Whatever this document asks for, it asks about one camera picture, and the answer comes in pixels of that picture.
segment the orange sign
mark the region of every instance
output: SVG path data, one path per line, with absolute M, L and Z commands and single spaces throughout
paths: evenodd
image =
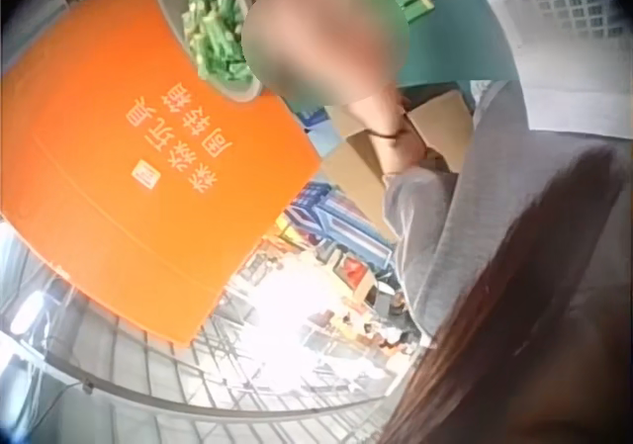
M 156 0 L 85 0 L 2 80 L 2 213 L 91 299 L 185 344 L 318 169 L 273 96 L 200 80 Z

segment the gray sleeve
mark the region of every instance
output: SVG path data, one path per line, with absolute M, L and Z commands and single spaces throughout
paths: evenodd
M 388 179 L 385 220 L 398 236 L 398 277 L 412 307 L 426 280 L 451 205 L 457 174 L 416 167 Z M 413 317 L 420 330 L 419 317 Z

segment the gray clothing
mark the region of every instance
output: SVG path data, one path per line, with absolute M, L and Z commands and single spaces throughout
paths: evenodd
M 459 176 L 419 167 L 388 181 L 385 217 L 401 239 L 396 270 L 413 319 L 430 336 L 474 284 L 511 223 L 558 172 L 597 146 L 621 151 L 631 171 L 628 140 L 530 131 L 516 82 L 489 90 L 482 106 Z M 584 284 L 631 282 L 630 189 L 629 177 L 580 291 Z

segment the white paper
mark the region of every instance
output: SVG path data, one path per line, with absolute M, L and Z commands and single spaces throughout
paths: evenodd
M 630 26 L 614 0 L 488 0 L 531 130 L 633 138 Z

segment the black bracelet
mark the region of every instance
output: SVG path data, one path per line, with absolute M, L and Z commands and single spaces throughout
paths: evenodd
M 408 133 L 409 129 L 406 128 L 406 127 L 402 127 L 402 128 L 400 128 L 399 130 L 397 130 L 393 134 L 380 134 L 380 133 L 376 133 L 375 131 L 372 131 L 372 130 L 365 130 L 365 131 L 367 132 L 368 135 L 379 137 L 381 139 L 396 140 L 396 139 L 400 138 L 403 134 Z

